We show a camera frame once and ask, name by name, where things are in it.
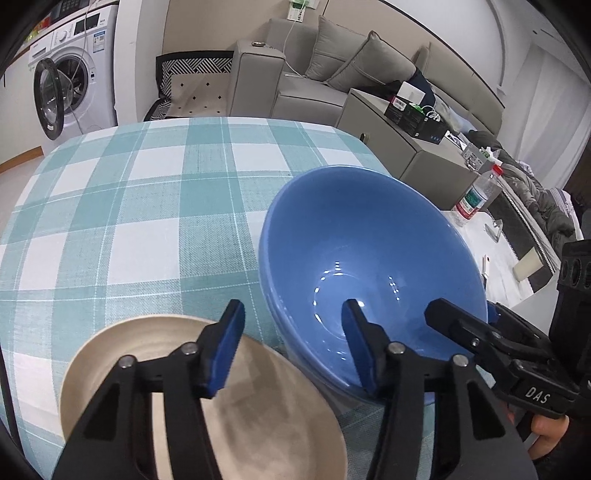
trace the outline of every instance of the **white curtain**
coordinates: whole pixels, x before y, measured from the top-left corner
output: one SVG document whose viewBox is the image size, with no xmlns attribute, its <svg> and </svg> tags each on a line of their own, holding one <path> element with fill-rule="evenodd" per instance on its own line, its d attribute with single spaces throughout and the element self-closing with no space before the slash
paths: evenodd
<svg viewBox="0 0 591 480">
<path fill-rule="evenodd" d="M 589 84 L 532 45 L 505 104 L 503 147 L 544 187 L 564 187 L 591 134 Z"/>
</svg>

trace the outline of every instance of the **floor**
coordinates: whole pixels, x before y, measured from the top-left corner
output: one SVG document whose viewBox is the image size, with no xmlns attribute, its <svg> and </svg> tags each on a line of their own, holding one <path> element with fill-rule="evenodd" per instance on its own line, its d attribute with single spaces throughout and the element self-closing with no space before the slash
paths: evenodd
<svg viewBox="0 0 591 480">
<path fill-rule="evenodd" d="M 22 190 L 35 173 L 43 157 L 28 160 L 0 173 L 0 236 Z"/>
</svg>

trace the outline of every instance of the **plastic bottle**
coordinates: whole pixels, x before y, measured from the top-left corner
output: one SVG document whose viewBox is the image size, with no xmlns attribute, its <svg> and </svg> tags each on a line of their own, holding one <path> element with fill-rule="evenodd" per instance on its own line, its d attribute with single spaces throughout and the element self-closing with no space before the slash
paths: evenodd
<svg viewBox="0 0 591 480">
<path fill-rule="evenodd" d="M 457 226 L 464 226 L 499 189 L 502 162 L 496 161 L 491 171 L 481 174 L 466 194 L 452 208 L 452 219 Z"/>
</svg>

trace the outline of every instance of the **human hand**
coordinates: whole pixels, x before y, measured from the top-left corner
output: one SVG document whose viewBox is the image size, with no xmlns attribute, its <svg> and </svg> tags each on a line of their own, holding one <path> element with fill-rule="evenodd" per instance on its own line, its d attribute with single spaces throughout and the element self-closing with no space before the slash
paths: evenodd
<svg viewBox="0 0 591 480">
<path fill-rule="evenodd" d="M 515 414 L 509 410 L 507 403 L 503 402 L 505 411 L 511 423 L 515 423 Z M 558 445 L 560 439 L 566 433 L 569 428 L 569 418 L 565 415 L 557 420 L 549 419 L 542 415 L 534 415 L 531 420 L 530 430 L 531 433 L 539 435 L 539 438 L 534 444 L 527 450 L 532 460 L 542 458 L 544 455 L 548 455 Z"/>
</svg>

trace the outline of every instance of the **black box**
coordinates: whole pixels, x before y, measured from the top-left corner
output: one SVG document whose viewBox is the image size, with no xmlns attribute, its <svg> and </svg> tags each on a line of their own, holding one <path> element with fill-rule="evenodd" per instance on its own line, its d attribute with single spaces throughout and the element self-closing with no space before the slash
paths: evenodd
<svg viewBox="0 0 591 480">
<path fill-rule="evenodd" d="M 413 137 L 439 145 L 448 130 L 449 127 L 443 120 L 425 117 Z"/>
<path fill-rule="evenodd" d="M 392 99 L 384 115 L 412 137 L 417 133 L 425 118 L 424 113 L 410 105 L 407 100 L 399 97 Z"/>
</svg>

